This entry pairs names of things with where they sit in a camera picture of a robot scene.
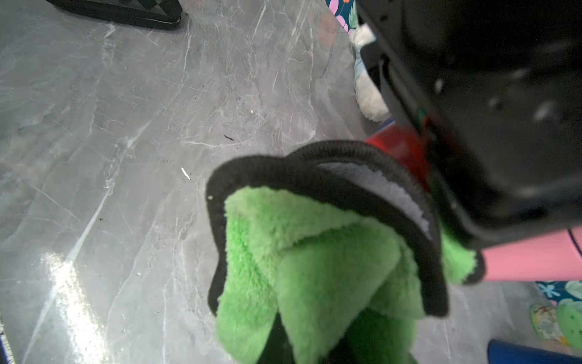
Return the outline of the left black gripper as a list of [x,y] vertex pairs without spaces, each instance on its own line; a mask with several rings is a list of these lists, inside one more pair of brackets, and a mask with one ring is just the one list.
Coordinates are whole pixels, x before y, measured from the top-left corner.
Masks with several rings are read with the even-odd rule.
[[581,225],[581,3],[360,1],[362,50],[425,143],[443,219],[492,247]]

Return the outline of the red thermos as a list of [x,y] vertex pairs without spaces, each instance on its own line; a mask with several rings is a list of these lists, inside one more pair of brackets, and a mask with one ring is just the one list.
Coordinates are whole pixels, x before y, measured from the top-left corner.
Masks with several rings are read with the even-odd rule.
[[424,189],[430,190],[430,167],[425,148],[413,133],[402,131],[394,120],[388,120],[365,142],[397,160],[408,169]]

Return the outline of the green microfiber cloth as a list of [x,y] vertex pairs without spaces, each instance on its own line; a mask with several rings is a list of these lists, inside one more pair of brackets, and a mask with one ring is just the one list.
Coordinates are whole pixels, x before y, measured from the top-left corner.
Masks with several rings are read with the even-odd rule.
[[243,156],[206,186],[219,259],[209,307],[240,363],[412,363],[417,324],[480,252],[440,220],[426,168],[355,140]]

